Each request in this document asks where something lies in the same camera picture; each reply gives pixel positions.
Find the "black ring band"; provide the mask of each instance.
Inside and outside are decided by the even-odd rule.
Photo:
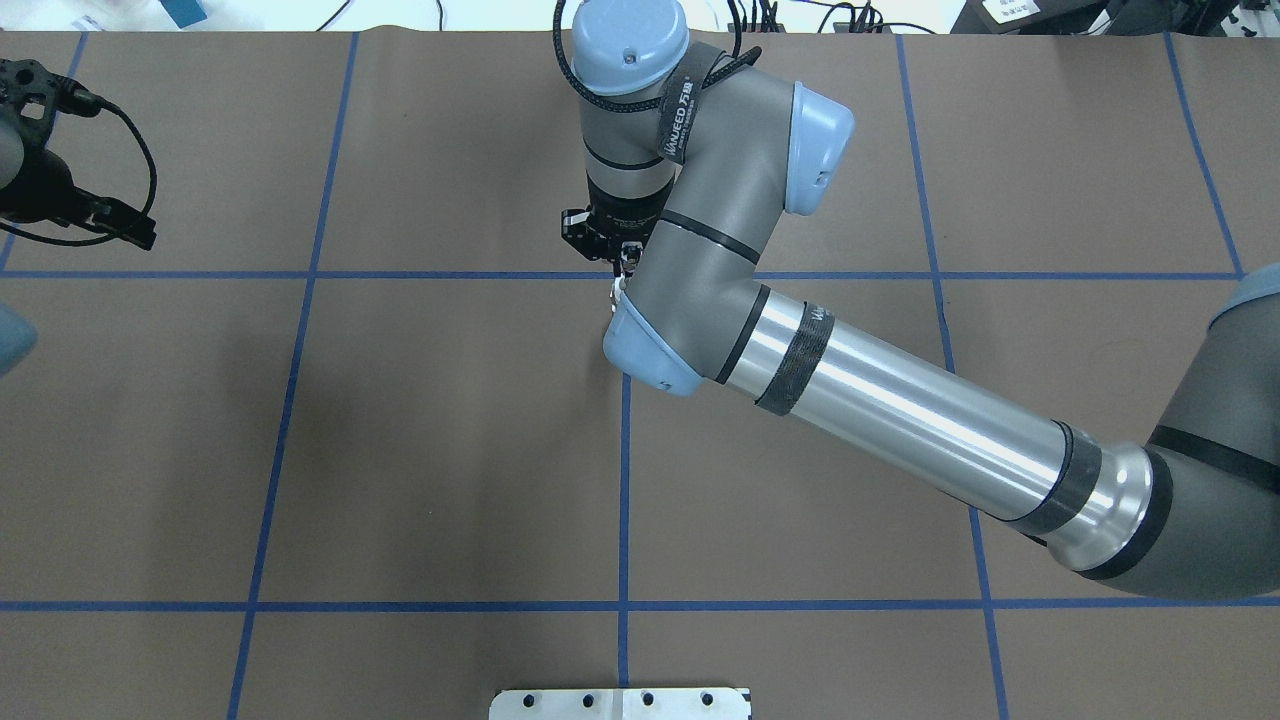
[[[742,256],[742,259],[745,259],[748,263],[753,265],[760,261],[760,254],[756,252],[755,250],[751,250],[749,245],[739,240],[735,240],[710,225],[704,225],[703,223],[699,223],[692,218],[687,218],[685,215],[681,215],[680,213],[673,213],[671,210],[663,210],[662,219],[676,225],[677,228],[686,229],[694,234],[700,234],[705,237],[707,240],[714,242],[716,245],[719,245],[724,250],[728,250],[731,252],[735,252],[736,255]]]
[[[824,309],[805,302],[800,327],[787,346],[786,355],[778,370],[764,388],[764,395],[755,404],[774,415],[786,415],[795,407],[800,395],[809,386],[813,372],[822,361],[831,332],[836,328],[836,316]]]

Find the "white label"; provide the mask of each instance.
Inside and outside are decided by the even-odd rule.
[[[1036,0],[982,0],[982,6],[1000,24],[1029,18],[1039,12]]]

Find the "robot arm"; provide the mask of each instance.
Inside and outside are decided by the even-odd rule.
[[[1110,587],[1197,600],[1280,587],[1280,265],[1242,283],[1148,443],[1102,446],[753,279],[781,213],[817,209],[849,110],[754,68],[690,102],[687,78],[708,68],[689,74],[675,0],[590,0],[573,38],[593,193],[579,217],[645,209],[630,238],[644,259],[620,273],[604,341],[614,365],[676,395],[701,378],[733,387]]]

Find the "blue tape line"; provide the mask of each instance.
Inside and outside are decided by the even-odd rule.
[[[954,373],[951,355],[951,328],[947,325],[946,302],[942,295],[942,270],[938,266],[938,247],[933,240],[933,214],[929,211],[929,192],[924,183],[924,160],[920,156],[920,138],[915,127],[915,102],[911,100],[911,81],[906,70],[906,49],[902,36],[893,36],[897,44],[897,69],[902,78],[902,104],[906,108],[906,131],[911,140],[911,161],[915,165],[915,190],[920,199],[920,219],[924,223],[924,246],[929,254],[929,277],[933,281],[933,301],[937,306],[938,329],[942,333],[942,355],[947,372]]]
[[[13,252],[13,241],[15,237],[18,236],[9,233],[9,237],[4,241],[4,249],[0,250],[0,273],[3,273],[4,266],[9,264],[9,255]]]
[[[244,687],[244,671],[248,667],[248,652],[253,641],[253,616],[259,593],[262,587],[262,568],[266,564],[266,546],[271,538],[271,520],[275,516],[275,498],[280,486],[280,470],[284,466],[284,448],[289,436],[289,424],[293,419],[293,398],[298,388],[298,370],[302,365],[302,351],[306,347],[307,325],[311,320],[311,301],[315,296],[316,269],[320,265],[320,252],[324,246],[324,231],[329,215],[329,199],[333,193],[333,178],[338,170],[338,154],[342,149],[342,131],[347,119],[347,104],[351,99],[351,78],[356,69],[356,51],[360,47],[360,36],[351,35],[351,47],[347,51],[347,72],[342,82],[342,97],[338,101],[338,118],[334,122],[333,143],[329,150],[329,167],[325,170],[324,193],[320,199],[320,214],[316,218],[316,233],[311,249],[310,277],[307,287],[302,295],[302,310],[298,314],[298,331],[293,342],[293,357],[289,363],[289,379],[284,388],[284,407],[280,411],[280,427],[275,439],[275,457],[271,461],[271,478],[266,488],[266,502],[262,507],[262,524],[259,529],[257,552],[253,557],[253,575],[250,580],[248,610],[244,612],[244,628],[241,633],[239,653],[236,659],[236,674],[232,679],[230,701],[227,707],[228,720],[236,720],[239,714],[239,698]]]
[[[622,375],[621,468],[618,471],[618,687],[631,684],[631,375]]]
[[[987,548],[982,538],[978,511],[969,509],[969,530],[973,534],[973,555],[978,564],[978,591],[982,593],[982,618],[987,625],[987,652],[991,656],[991,679],[996,688],[996,710],[1001,720],[1009,720],[1009,693],[1005,691],[1005,666],[1000,659],[1000,635],[996,633],[996,609],[991,600],[991,578],[987,574]]]
[[[1115,610],[1162,607],[1280,607],[1280,597],[1261,596],[1225,601],[1161,600],[1155,597],[1062,597],[995,600],[996,610]]]
[[[509,614],[509,612],[616,612],[618,603],[612,600],[588,601],[490,601],[490,602],[288,602],[262,601],[257,612],[284,614],[342,614],[342,612],[406,612],[406,614]]]
[[[755,273],[759,281],[927,281],[933,273],[909,270],[765,270]]]
[[[612,281],[604,272],[486,272],[486,270],[319,270],[321,279],[425,279],[425,281]]]
[[[937,306],[938,332],[942,338],[942,355],[947,372],[955,373],[955,354],[951,347],[951,328],[947,325],[946,296],[942,291],[942,268],[938,263],[938,247],[933,237],[933,215],[929,213],[929,193],[924,178],[924,160],[920,154],[920,138],[915,124],[915,102],[911,99],[911,79],[906,67],[906,47],[902,36],[895,36],[897,44],[897,67],[902,78],[902,102],[906,108],[906,129],[911,138],[911,160],[915,164],[915,187],[920,196],[920,218],[924,222],[924,243],[929,252],[929,270],[933,274],[933,301]],[[996,633],[996,612],[991,605],[991,583],[987,577],[987,556],[982,542],[982,527],[978,511],[969,509],[969,528],[973,536],[973,555],[977,561],[978,587],[982,591],[982,615],[987,626],[987,652],[991,657],[991,678],[996,693],[996,708],[1000,720],[1009,720],[1009,698],[1005,693],[1005,673],[1000,661],[1000,638]]]
[[[1213,182],[1213,173],[1208,169],[1208,160],[1204,159],[1204,150],[1201,147],[1199,132],[1196,131],[1196,119],[1192,118],[1192,106],[1187,101],[1187,87],[1183,86],[1183,73],[1178,67],[1178,53],[1174,51],[1174,36],[1165,32],[1165,53],[1169,55],[1169,69],[1174,73],[1174,86],[1178,87],[1178,101],[1183,105],[1183,119],[1187,122],[1187,133],[1192,137],[1192,149],[1196,150],[1196,160],[1201,165],[1201,174],[1204,176],[1204,187],[1208,188],[1208,199],[1213,202],[1213,213],[1217,215],[1217,227],[1222,231],[1222,240],[1226,242],[1226,252],[1231,256],[1231,266],[1235,268],[1235,277],[1244,277],[1244,268],[1240,265],[1240,254],[1235,250],[1235,240],[1231,238],[1231,228],[1226,224],[1226,213],[1222,211],[1222,201],[1217,196],[1217,184]]]
[[[0,612],[244,612],[246,602],[8,600]]]
[[[948,281],[1236,281],[1235,273],[1047,273],[1047,272],[982,272],[946,270]]]
[[[929,612],[983,610],[980,600],[636,600],[627,602],[634,612]],[[1280,597],[1261,596],[1226,601],[1176,601],[1151,597],[1057,597],[1057,598],[995,598],[993,610],[1161,610],[1161,609],[1271,609],[1280,607]],[[91,600],[6,600],[0,612],[244,612],[248,602],[216,601],[91,601]],[[484,615],[518,612],[617,612],[612,600],[585,601],[260,601],[255,614],[417,614],[417,615]]]
[[[1004,272],[1004,270],[849,270],[849,272],[765,272],[762,281],[1239,281],[1235,273],[1102,273],[1102,272]],[[509,270],[0,270],[0,278],[14,279],[371,279],[371,281],[612,281],[609,273],[509,272]]]
[[[636,600],[632,612],[884,612],[980,610],[978,600]]]
[[[252,281],[252,279],[307,279],[306,270],[5,270],[4,278],[15,279],[191,279],[191,281]]]

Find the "cable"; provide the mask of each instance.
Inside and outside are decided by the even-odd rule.
[[[929,29],[929,28],[927,28],[924,26],[918,26],[915,23],[876,23],[873,26],[868,26],[867,28],[864,28],[863,32],[876,32],[876,31],[878,31],[881,28],[884,28],[884,27],[897,27],[897,26],[914,27],[915,29],[923,29],[924,32],[927,32],[929,35],[937,35],[932,29]]]
[[[854,24],[854,18],[855,18],[855,15],[856,15],[856,13],[858,13],[858,8],[854,8],[854,6],[852,6],[851,4],[849,4],[849,3],[836,3],[835,5],[827,5],[827,8],[828,8],[828,10],[827,10],[827,14],[826,14],[826,15],[823,15],[823,17],[822,17],[822,22],[820,22],[820,23],[818,23],[818,32],[822,32],[822,31],[823,31],[823,28],[826,28],[826,27],[827,27],[827,20],[829,20],[829,19],[831,19],[831,14],[832,14],[832,13],[835,13],[836,10],[841,9],[841,8],[845,8],[845,9],[847,9],[847,10],[849,10],[849,26],[850,26],[850,27],[852,27],[852,24]]]
[[[325,22],[324,22],[324,24],[321,24],[320,27],[317,27],[317,28],[316,28],[316,32],[320,32],[321,29],[324,29],[324,28],[329,27],[329,26],[330,26],[330,24],[333,23],[333,20],[338,19],[338,15],[340,15],[340,14],[342,14],[342,12],[347,9],[347,5],[351,5],[351,0],[346,0],[346,1],[344,1],[344,3],[342,4],[342,6],[340,6],[340,8],[338,8],[337,10],[334,10],[334,12],[333,12],[333,14],[332,14],[332,15],[329,15],[329,19],[328,19],[328,20],[325,20]]]
[[[142,222],[142,218],[146,218],[147,214],[151,213],[151,206],[155,204],[156,200],[156,183],[157,183],[156,160],[155,158],[151,156],[151,149],[148,149],[147,142],[142,140],[142,133],[138,131],[138,126],[133,124],[133,120],[129,118],[128,114],[124,113],[124,110],[119,108],[119,105],[102,99],[99,99],[99,102],[104,110],[111,113],[113,115],[120,118],[120,120],[124,122],[125,127],[129,128],[129,132],[133,133],[133,140],[137,141],[138,149],[142,150],[142,156],[147,161],[147,181],[148,181],[147,201],[145,205],[142,205],[142,211],[138,213],[138,217],[134,218],[133,222],[128,224],[128,227],[120,228],[110,234],[91,237],[88,240],[59,240],[56,237],[47,237],[42,234],[29,233],[22,228],[15,228],[8,223],[0,223],[0,231],[8,231],[18,237],[35,240],[36,242],[44,242],[46,245],[59,245],[63,247],[88,247],[91,245],[102,245],[104,242],[124,237],[129,231],[137,227],[140,222]]]
[[[662,104],[662,97],[653,97],[650,100],[640,100],[637,102],[613,102],[612,100],[605,100],[599,95],[591,92],[589,87],[582,85],[582,81],[577,79],[573,74],[573,68],[568,65],[568,58],[564,56],[564,38],[562,37],[561,22],[564,18],[564,0],[556,0],[556,9],[552,13],[552,47],[556,50],[556,61],[559,64],[561,74],[568,81],[570,87],[573,88],[582,100],[586,100],[591,105],[602,110],[608,110],[609,113],[643,113],[645,110],[657,110]],[[744,65],[750,65],[760,58],[762,50],[759,47],[751,47],[741,55],[736,55],[737,50],[742,45],[742,26],[739,23],[737,31],[733,33],[733,50],[735,58],[727,65],[716,70],[714,73],[707,76],[703,81],[703,90],[721,82],[728,76],[737,72]]]

